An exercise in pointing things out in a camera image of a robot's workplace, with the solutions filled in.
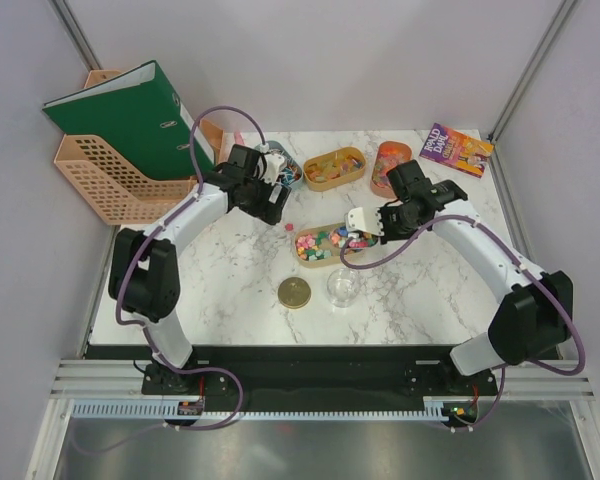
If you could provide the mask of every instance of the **marble tabletop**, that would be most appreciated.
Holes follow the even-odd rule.
[[[369,180],[378,145],[386,140],[408,144],[414,155],[427,131],[269,133],[302,164],[340,147],[359,148],[367,159],[362,179],[317,193],[306,185],[292,192],[280,224],[270,227],[234,210],[207,227],[179,260],[182,293],[177,307],[193,344],[341,345],[454,344],[484,331],[496,302],[480,276],[447,243],[424,234],[392,262],[361,272],[362,288],[355,303],[337,308],[329,303],[326,281],[342,265],[305,268],[292,255],[294,232],[343,221],[353,207],[380,206]],[[478,137],[477,131],[466,133]],[[247,145],[257,143],[244,135]],[[429,160],[420,165],[435,183],[454,180],[469,195],[483,219],[510,243],[502,208],[489,167],[482,179]],[[376,246],[357,263],[377,260],[399,246]],[[298,310],[277,298],[280,282],[304,278],[312,289],[309,303]],[[139,328],[114,320],[114,302],[105,293],[97,309],[91,344],[144,344]]]

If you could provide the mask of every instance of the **coin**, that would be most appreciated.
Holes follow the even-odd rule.
[[[300,277],[289,277],[278,287],[278,300],[287,308],[304,307],[311,298],[311,287]]]

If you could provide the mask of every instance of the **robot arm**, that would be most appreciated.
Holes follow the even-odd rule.
[[[140,245],[150,232],[161,230],[141,258],[149,261],[148,266],[134,268],[122,308],[146,329],[153,350],[170,364],[181,368],[192,354],[175,310],[180,296],[178,257],[202,230],[234,207],[270,225],[278,223],[289,196],[287,187],[275,183],[284,163],[281,155],[235,145],[226,163],[204,174],[200,198],[173,221],[167,219],[197,196],[197,191],[144,230],[125,228],[118,233],[109,277],[109,295],[114,299]]]
[[[401,204],[385,205],[375,211],[353,209],[346,217],[347,229],[378,235],[385,244],[409,239],[432,219],[448,215],[464,217],[462,221],[434,223],[431,229],[480,274],[500,305],[487,332],[452,349],[446,359],[452,377],[470,376],[505,363],[517,365],[570,337],[549,300],[512,263],[493,237],[476,228],[477,223],[482,223],[480,215],[460,187],[450,180],[432,184],[415,160],[394,168],[388,178]],[[511,250],[571,315],[571,280],[561,271],[548,274]]]

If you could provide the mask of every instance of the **metal floor panel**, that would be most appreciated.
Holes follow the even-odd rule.
[[[474,433],[463,434],[416,422],[158,429],[101,457],[65,447],[60,466],[71,480],[591,479],[569,406],[560,405],[504,403]],[[71,428],[83,448],[97,449],[152,422],[73,419]]]

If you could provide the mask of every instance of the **clear glass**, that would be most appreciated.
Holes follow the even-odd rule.
[[[355,270],[341,268],[327,280],[327,296],[336,307],[348,307],[360,293],[360,274]]]

